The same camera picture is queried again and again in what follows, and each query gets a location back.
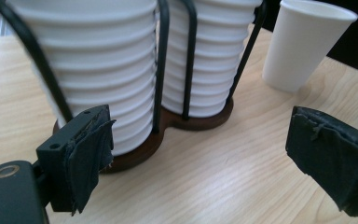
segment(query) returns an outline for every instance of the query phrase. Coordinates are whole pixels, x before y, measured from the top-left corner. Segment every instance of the wooden base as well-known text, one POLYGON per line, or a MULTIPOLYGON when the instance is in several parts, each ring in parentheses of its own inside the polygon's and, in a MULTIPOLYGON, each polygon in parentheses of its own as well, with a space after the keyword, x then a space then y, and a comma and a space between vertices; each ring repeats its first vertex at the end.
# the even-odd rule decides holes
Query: wooden base
POLYGON ((164 131, 169 127, 188 131, 205 131, 218 127, 228 120, 233 107, 234 102, 230 100, 223 110, 215 116, 203 119, 190 118, 189 120, 183 120, 181 115, 174 114, 162 108, 159 133, 151 133, 147 139, 133 151, 114 157, 110 166, 101 170, 101 173, 110 174, 128 170, 149 159, 158 150, 164 138, 164 131))

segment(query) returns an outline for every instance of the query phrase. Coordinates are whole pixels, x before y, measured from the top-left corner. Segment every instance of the cup rim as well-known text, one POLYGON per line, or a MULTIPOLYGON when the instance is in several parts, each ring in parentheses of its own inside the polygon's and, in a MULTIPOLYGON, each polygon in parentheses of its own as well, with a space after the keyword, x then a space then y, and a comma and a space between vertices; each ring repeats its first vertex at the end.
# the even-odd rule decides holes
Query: cup rim
MULTIPOLYGON (((186 32, 182 32, 180 29, 177 29, 176 27, 170 26, 170 32, 177 33, 178 35, 181 35, 183 37, 187 37, 186 32)), ((246 32, 243 32, 243 35, 238 35, 232 37, 230 36, 230 39, 218 39, 213 36, 203 35, 203 34, 197 34, 196 38, 197 41, 206 42, 206 43, 213 43, 213 44, 233 44, 233 43, 243 43, 243 41, 246 39, 246 37, 249 35, 249 31, 246 30, 246 32)))
MULTIPOLYGON (((170 10, 171 14, 174 17, 179 17, 179 18, 186 18, 186 14, 183 13, 180 9, 178 8, 171 8, 170 10)), ((217 25, 223 25, 226 27, 242 27, 244 24, 249 24, 252 21, 255 20, 255 14, 250 14, 246 19, 244 19, 243 21, 238 21, 238 20, 228 20, 227 18, 221 18, 221 17, 213 17, 210 15, 197 15, 197 20, 200 24, 206 23, 206 24, 217 24, 217 25)))
POLYGON ((150 118, 147 119, 147 122, 145 122, 144 125, 141 126, 141 128, 138 129, 138 131, 133 132, 133 133, 131 133, 131 134, 128 134, 128 135, 126 135, 126 136, 124 136, 124 137, 121 137, 121 138, 117 138, 117 137, 116 137, 116 138, 115 138, 115 141, 117 141, 117 142, 124 142, 124 141, 127 141, 127 140, 133 138, 133 136, 136 136, 137 134, 141 133, 148 125, 151 124, 151 121, 152 121, 152 119, 153 119, 153 113, 151 113, 151 114, 152 114, 152 116, 150 116, 150 118))
POLYGON ((143 117, 145 114, 147 114, 147 112, 150 112, 152 107, 153 107, 154 101, 150 101, 150 103, 147 105, 147 109, 145 111, 142 111, 141 113, 139 113, 137 116, 134 116, 130 119, 127 120, 123 120, 123 122, 118 123, 115 127, 116 128, 121 128, 122 126, 126 126, 128 124, 131 124, 133 122, 135 122, 137 119, 140 119, 141 117, 143 117))
POLYGON ((115 128, 117 132, 122 132, 123 129, 128 128, 134 123, 142 122, 142 120, 147 119, 149 116, 153 117, 153 111, 151 110, 151 108, 141 111, 141 113, 139 113, 134 118, 131 118, 131 120, 117 120, 117 124, 115 126, 112 126, 112 129, 115 128))
POLYGON ((106 71, 109 69, 116 69, 121 67, 126 67, 130 64, 133 64, 135 62, 138 62, 142 60, 144 57, 146 57, 148 54, 151 54, 153 50, 155 50, 155 45, 151 45, 148 49, 146 49, 144 52, 133 54, 130 58, 125 58, 123 60, 117 60, 115 62, 108 62, 108 63, 98 63, 97 65, 89 65, 87 63, 81 63, 81 64, 73 64, 73 63, 51 63, 51 66, 54 70, 58 71, 70 71, 70 72, 93 72, 93 71, 106 71))
MULTIPOLYGON (((173 63, 176 66, 186 66, 186 63, 181 63, 178 60, 170 57, 170 55, 167 55, 166 58, 167 61, 170 61, 170 63, 173 63)), ((199 64, 194 64, 193 66, 193 70, 199 71, 199 72, 207 72, 207 73, 218 73, 218 72, 225 72, 225 71, 229 71, 232 69, 232 66, 221 66, 223 68, 219 68, 218 70, 216 70, 215 67, 207 67, 204 65, 199 65, 199 64)))
MULTIPOLYGON (((133 134, 133 135, 131 136, 131 137, 133 137, 133 136, 135 136, 135 135, 137 135, 137 134, 142 134, 142 135, 138 136, 138 137, 136 138, 136 140, 134 140, 134 143, 135 143, 135 144, 134 144, 131 148, 127 147, 126 145, 125 145, 124 148, 115 147, 115 148, 112 150, 112 154, 113 154, 114 156, 119 156, 119 155, 125 154, 125 153, 127 153, 127 152, 133 151, 134 149, 136 149, 138 146, 140 146, 140 145, 145 141, 145 139, 147 138, 147 136, 150 135, 152 129, 153 129, 153 125, 150 125, 148 128, 147 128, 147 125, 146 125, 143 130, 140 129, 141 131, 136 132, 135 134, 133 134)), ((125 141, 128 141, 129 139, 124 139, 124 140, 122 140, 122 139, 119 139, 119 140, 115 139, 115 141, 117 141, 117 145, 119 146, 119 142, 120 142, 120 141, 121 141, 120 143, 123 143, 123 142, 125 142, 125 141)))
POLYGON ((145 94, 145 98, 143 98, 142 100, 140 100, 137 104, 133 104, 131 106, 128 106, 122 110, 115 110, 115 112, 111 112, 111 115, 115 115, 117 117, 123 116, 124 114, 129 113, 130 111, 134 110, 135 108, 139 107, 140 105, 144 104, 148 98, 153 97, 155 90, 154 88, 152 90, 150 90, 147 94, 145 94))
MULTIPOLYGON (((175 104, 175 101, 172 101, 172 99, 168 98, 168 97, 166 99, 168 99, 170 102, 167 103, 167 101, 164 101, 164 98, 163 98, 162 103, 161 103, 161 105, 163 107, 167 108, 168 110, 171 110, 174 113, 183 113, 183 108, 178 109, 174 105, 172 105, 172 104, 175 104)), ((219 104, 215 104, 213 106, 216 106, 216 108, 219 108, 218 111, 221 111, 225 107, 225 105, 226 105, 226 100, 220 102, 219 104)), ((207 111, 206 113, 205 112, 202 113, 202 112, 199 112, 199 111, 194 112, 194 110, 205 109, 203 107, 205 107, 205 106, 190 105, 190 111, 188 112, 188 115, 190 117, 194 117, 194 118, 207 118, 207 117, 210 117, 212 115, 215 115, 215 114, 219 113, 219 112, 216 112, 216 111, 213 111, 213 112, 207 111)))
MULTIPOLYGON (((172 83, 166 82, 165 85, 167 85, 168 88, 171 88, 173 91, 182 91, 181 89, 179 89, 178 87, 174 86, 172 83)), ((208 92, 208 91, 197 91, 197 90, 191 90, 191 94, 194 94, 195 96, 214 96, 214 95, 220 95, 224 92, 226 92, 227 90, 231 89, 231 86, 229 88, 227 88, 226 90, 220 90, 219 92, 208 92)))
MULTIPOLYGON (((171 95, 169 95, 169 94, 167 94, 167 93, 164 93, 164 97, 167 98, 167 99, 169 99, 169 100, 172 101, 173 103, 176 103, 176 104, 180 104, 180 105, 181 105, 181 104, 183 103, 183 101, 178 101, 178 100, 174 99, 174 97, 172 97, 171 95)), ((227 99, 227 97, 225 97, 223 100, 221 100, 221 101, 219 101, 219 102, 217 102, 217 103, 213 102, 213 103, 209 103, 209 104, 194 103, 194 102, 191 102, 191 99, 190 99, 190 106, 191 106, 191 107, 194 106, 194 107, 196 107, 196 108, 198 108, 198 109, 202 109, 202 108, 205 108, 205 107, 220 105, 220 104, 222 104, 222 102, 225 102, 226 99, 227 99)))
POLYGON ((138 30, 137 33, 131 34, 127 36, 126 38, 119 39, 117 41, 116 39, 112 38, 105 38, 105 39, 96 39, 96 40, 87 40, 87 41, 66 41, 66 40, 60 40, 56 38, 48 38, 45 36, 39 36, 39 42, 43 46, 43 48, 46 48, 48 50, 51 49, 66 49, 66 50, 72 50, 72 51, 80 51, 80 50, 97 50, 97 49, 115 49, 115 48, 122 48, 124 46, 128 46, 129 44, 140 41, 147 37, 148 35, 152 35, 153 31, 156 28, 156 24, 153 23, 149 27, 145 27, 142 30, 138 30))
POLYGON ((154 76, 151 76, 144 85, 142 85, 140 88, 137 88, 133 91, 127 92, 126 94, 115 96, 114 99, 81 99, 80 101, 78 99, 66 99, 67 102, 71 105, 109 105, 114 102, 121 102, 124 100, 127 100, 131 98, 132 96, 136 95, 137 93, 145 90, 147 87, 150 87, 150 89, 154 89, 152 85, 150 85, 154 81, 154 76))
POLYGON ((19 14, 22 18, 24 18, 26 21, 31 21, 34 24, 90 26, 95 24, 117 24, 124 21, 136 20, 150 12, 153 12, 153 10, 156 8, 156 5, 157 2, 153 1, 149 6, 140 7, 139 10, 134 11, 135 16, 133 14, 131 15, 126 13, 122 13, 119 16, 115 13, 94 13, 92 16, 88 17, 70 17, 68 14, 57 14, 48 11, 43 11, 43 13, 40 13, 40 10, 16 7, 15 5, 13 7, 16 9, 16 11, 19 11, 19 14))
POLYGON ((82 91, 92 91, 95 89, 109 89, 109 88, 119 87, 123 84, 127 84, 127 83, 135 80, 137 77, 145 74, 149 69, 153 69, 154 64, 155 64, 155 62, 150 61, 147 66, 145 66, 141 70, 138 70, 138 72, 134 73, 136 75, 124 76, 124 78, 115 78, 115 83, 100 81, 100 82, 94 82, 93 85, 90 85, 89 83, 75 83, 74 84, 74 83, 70 83, 68 81, 60 81, 60 86, 67 90, 82 90, 82 91))
MULTIPOLYGON (((187 49, 182 49, 178 44, 176 44, 174 42, 169 43, 168 47, 173 48, 174 50, 177 50, 183 54, 187 53, 187 49)), ((226 58, 238 56, 238 58, 240 58, 240 54, 244 51, 244 49, 245 49, 245 46, 242 46, 242 48, 238 49, 238 51, 220 54, 220 53, 216 53, 216 52, 211 53, 211 52, 207 52, 207 51, 196 48, 196 50, 194 52, 194 57, 207 58, 207 59, 226 59, 226 58)))
POLYGON ((201 2, 213 3, 217 4, 218 6, 225 6, 225 7, 259 7, 262 3, 261 0, 248 0, 246 2, 238 3, 233 1, 219 1, 219 0, 199 0, 201 2))
MULTIPOLYGON (((172 71, 167 71, 167 74, 170 74, 170 78, 177 79, 178 81, 185 81, 184 77, 179 77, 176 74, 174 74, 172 71)), ((233 73, 232 75, 229 75, 229 76, 222 76, 222 77, 225 77, 225 78, 222 78, 221 80, 217 80, 217 81, 216 80, 214 80, 214 81, 207 80, 207 81, 205 81, 205 77, 201 78, 201 77, 198 77, 197 75, 193 74, 193 78, 191 79, 191 81, 193 82, 194 85, 219 85, 219 84, 222 84, 222 83, 225 83, 225 82, 229 82, 235 76, 236 76, 236 73, 233 73)))
POLYGON ((328 19, 331 21, 356 21, 358 15, 344 7, 308 0, 282 0, 281 7, 292 12, 306 15, 312 18, 328 19), (318 9, 308 10, 306 7, 317 7, 318 9))

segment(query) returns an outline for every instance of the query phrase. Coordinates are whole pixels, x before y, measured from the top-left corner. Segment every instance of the wooden table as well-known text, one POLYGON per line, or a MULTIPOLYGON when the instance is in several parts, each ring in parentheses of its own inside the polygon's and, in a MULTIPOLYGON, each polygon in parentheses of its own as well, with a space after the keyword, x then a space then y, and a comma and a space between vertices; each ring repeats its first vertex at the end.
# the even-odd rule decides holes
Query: wooden table
MULTIPOLYGON (((358 71, 325 58, 297 93, 267 86, 261 72, 271 33, 262 31, 234 95, 228 122, 205 132, 166 130, 157 153, 101 175, 83 214, 51 223, 358 223, 339 212, 285 152, 294 105, 358 129, 358 71)), ((13 37, 0 38, 0 164, 35 161, 55 118, 13 37)))

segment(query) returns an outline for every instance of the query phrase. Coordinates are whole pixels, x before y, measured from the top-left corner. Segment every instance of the white paper cup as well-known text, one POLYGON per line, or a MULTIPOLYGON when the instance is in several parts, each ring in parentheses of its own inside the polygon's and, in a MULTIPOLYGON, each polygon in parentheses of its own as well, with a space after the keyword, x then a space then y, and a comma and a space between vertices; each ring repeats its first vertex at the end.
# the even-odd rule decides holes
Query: white paper cup
POLYGON ((316 1, 283 0, 262 78, 271 87, 295 92, 357 20, 345 8, 316 1))
MULTIPOLYGON (((261 0, 195 0, 198 12, 189 116, 206 118, 223 109, 243 53, 248 25, 261 0)), ((169 1, 171 24, 162 105, 182 113, 188 45, 188 13, 169 1)))
POLYGON ((73 115, 109 105, 113 154, 142 144, 152 128, 157 1, 7 1, 35 34, 73 115))

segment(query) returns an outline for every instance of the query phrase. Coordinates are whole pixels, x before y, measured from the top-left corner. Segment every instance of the screw hole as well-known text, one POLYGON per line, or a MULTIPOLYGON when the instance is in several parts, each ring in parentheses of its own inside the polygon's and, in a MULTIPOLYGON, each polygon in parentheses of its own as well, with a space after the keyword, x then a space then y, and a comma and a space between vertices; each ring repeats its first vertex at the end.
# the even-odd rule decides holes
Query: screw hole
POLYGON ((56 149, 56 148, 58 148, 58 147, 60 147, 60 144, 50 145, 50 148, 51 148, 51 149, 56 149))
POLYGON ((19 165, 9 165, 0 169, 0 179, 16 174, 20 170, 19 165))

